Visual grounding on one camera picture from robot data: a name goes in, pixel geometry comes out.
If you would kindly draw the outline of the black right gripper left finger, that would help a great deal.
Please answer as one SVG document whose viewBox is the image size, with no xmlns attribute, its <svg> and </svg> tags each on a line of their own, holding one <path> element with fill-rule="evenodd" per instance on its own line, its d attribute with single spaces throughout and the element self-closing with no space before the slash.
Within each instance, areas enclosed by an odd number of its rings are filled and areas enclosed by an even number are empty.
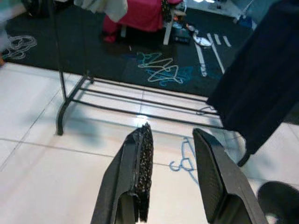
<svg viewBox="0 0 299 224">
<path fill-rule="evenodd" d="M 106 169 L 92 224 L 146 223 L 150 206 L 154 144 L 149 123 L 131 132 Z"/>
</svg>

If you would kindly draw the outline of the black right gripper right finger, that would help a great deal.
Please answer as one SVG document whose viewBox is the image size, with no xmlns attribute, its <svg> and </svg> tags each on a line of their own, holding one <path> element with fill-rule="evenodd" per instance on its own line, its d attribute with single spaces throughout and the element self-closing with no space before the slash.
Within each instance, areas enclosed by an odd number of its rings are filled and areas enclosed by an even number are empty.
<svg viewBox="0 0 299 224">
<path fill-rule="evenodd" d="M 267 219 L 240 168 L 212 135 L 192 132 L 198 181 L 210 224 L 266 224 Z"/>
</svg>

